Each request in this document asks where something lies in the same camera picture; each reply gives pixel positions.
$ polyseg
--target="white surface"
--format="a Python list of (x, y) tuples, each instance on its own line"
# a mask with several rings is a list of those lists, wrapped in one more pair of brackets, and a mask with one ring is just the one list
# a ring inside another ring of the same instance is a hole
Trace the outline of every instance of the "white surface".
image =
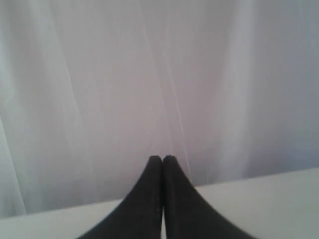
[(0, 217), (319, 166), (318, 0), (0, 0)]
[[(319, 169), (199, 187), (232, 223), (258, 239), (318, 239)], [(0, 220), (1, 239), (75, 239), (120, 201)]]

